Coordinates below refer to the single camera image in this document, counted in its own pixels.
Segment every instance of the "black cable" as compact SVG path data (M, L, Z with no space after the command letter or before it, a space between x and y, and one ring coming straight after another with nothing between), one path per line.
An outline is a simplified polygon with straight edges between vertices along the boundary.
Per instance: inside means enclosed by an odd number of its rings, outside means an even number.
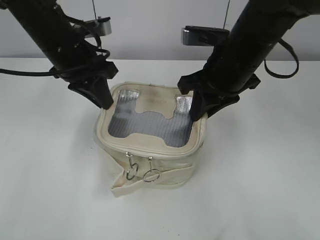
M296 62L296 69L293 73L289 74L289 75L282 75L282 74L277 74L273 71L271 71L268 66L267 66L267 61L264 60L264 68L265 71L271 75L274 78L277 79L289 79L292 78L294 75L296 75L299 72L299 68L300 68L300 64L299 64L299 58L297 56L297 54L295 53L295 50L293 49L293 47L291 45L289 45L287 42L285 42L283 39L280 39L279 44L284 47L286 50L289 51L289 53L293 56L295 62Z
M49 77L56 76L61 74L69 74L74 72L79 72L81 70L87 69L90 64L84 64L81 66L71 67L64 70L56 70L56 71L44 71L44 72L31 72L31 71L15 71L0 68L0 74L14 75L14 76L25 76L25 77Z
M89 24L87 24L85 21L78 20L73 17L67 16L62 10L60 11L60 13L61 13L61 16L66 21L68 21L72 24L79 25L79 26L87 29L92 34L92 36L95 38L95 41L97 44L96 52L104 53L105 58L108 58L110 56L110 52L108 50L101 48L101 45L102 45L101 38L100 38L99 34ZM76 67L71 67L71 68L64 69L64 70L45 71L45 72L16 71L16 70L9 70L9 69L0 68L0 74L24 76L24 77L52 77L52 76L58 76L58 75L62 75L62 74L79 72L79 71L82 71L82 70L89 68L90 65L91 65L91 63L87 63L87 64L83 64L83 65L76 66Z
M71 16L67 16L63 11L61 11L61 16L69 23L76 24L76 25L79 25L79 26L87 29L94 37L94 39L96 41L96 47L98 49L101 47L102 42L101 42L101 38L100 38L99 34L89 24L87 24L85 21L73 18Z

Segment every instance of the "metal ring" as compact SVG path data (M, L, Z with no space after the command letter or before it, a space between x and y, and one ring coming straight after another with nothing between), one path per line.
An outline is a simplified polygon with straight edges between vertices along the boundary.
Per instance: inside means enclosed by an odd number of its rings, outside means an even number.
M155 179L151 180L151 181L147 181L147 180L146 180L147 174L152 173L152 172L157 172L158 176L157 176ZM158 181L158 180L160 179L160 177L161 177L161 171L159 171L158 169L151 169L151 170L147 171L147 172L143 175L143 181L144 181L145 183L147 183L147 184L152 184L152 183Z
M132 175L132 177L129 177L129 174L130 174L130 172L131 172L132 169L133 169L133 170L135 169L135 172L134 172L134 174ZM126 171L126 179L129 180L129 181L131 181L132 179L134 179L134 177L137 176L137 174L138 174L138 169L139 169L139 165L138 165L137 163L132 164L132 165L130 166L129 170Z

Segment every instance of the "wire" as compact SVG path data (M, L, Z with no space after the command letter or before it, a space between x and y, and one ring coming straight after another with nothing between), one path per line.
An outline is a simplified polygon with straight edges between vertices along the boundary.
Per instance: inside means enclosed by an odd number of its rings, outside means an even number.
M96 13L95 0L92 0L92 5L93 5L94 18L95 18L95 20L97 20L97 13Z
M93 9L94 9L94 15L97 19L96 15L96 9L95 9L95 3L94 0L92 0L93 3ZM102 49L102 42L99 34L85 21L75 19L73 17L67 16L62 10L60 11L61 16L68 22L72 24L79 25L85 29L87 29L92 36L95 38L96 41L96 52L105 54L104 57L108 58L110 56L110 52L108 50ZM24 76L24 77L52 77L52 76L58 76L62 74L69 74L74 72L79 72L85 69L88 69L90 67L91 63L86 63L80 66L71 67L68 69L63 70L55 70L55 71L44 71L44 72L33 72L33 71L16 71L16 70L9 70L9 69L3 69L0 68L0 74L7 74L7 75L14 75L14 76Z
M64 70L56 70L56 71L45 71L45 72L32 72L32 71L15 71L0 68L0 74L14 75L14 76L25 76L25 77L49 77L56 76L61 74L69 74L74 72L79 72L81 70L87 69L89 64L84 64L76 67L71 67Z
M72 24L79 25L79 26L87 29L92 34L92 36L95 38L96 47L97 48L101 47L102 42L101 42L101 38L100 38L99 34L89 24L87 24L85 21L81 21L81 20L75 19L71 16L67 16L63 11L61 11L61 15L66 21L68 21Z
M225 12L225 18L224 18L224 23L223 23L223 29L226 28L226 23L227 23L227 17L228 17L228 12L229 12L229 7L230 7L230 1L228 1L228 5L226 7L226 12Z

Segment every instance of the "bag lid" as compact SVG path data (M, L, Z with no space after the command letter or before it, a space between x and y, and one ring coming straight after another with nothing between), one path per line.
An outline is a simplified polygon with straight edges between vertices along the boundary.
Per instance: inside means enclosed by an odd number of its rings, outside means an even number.
M176 87L133 82L115 86L111 92L114 104L109 110L101 109L95 127L102 148L142 157L181 158L202 145L208 117L192 122L192 93L182 95Z

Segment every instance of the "silver foil lining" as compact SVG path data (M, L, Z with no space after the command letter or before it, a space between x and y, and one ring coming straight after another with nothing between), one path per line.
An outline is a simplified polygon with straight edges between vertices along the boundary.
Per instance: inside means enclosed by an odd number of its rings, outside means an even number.
M165 118L155 111L136 112L139 92L121 90L115 111L108 127L109 134L115 138L126 138L133 133L162 138L167 146L180 148L190 138L193 121L190 118L191 96L177 96L173 117Z

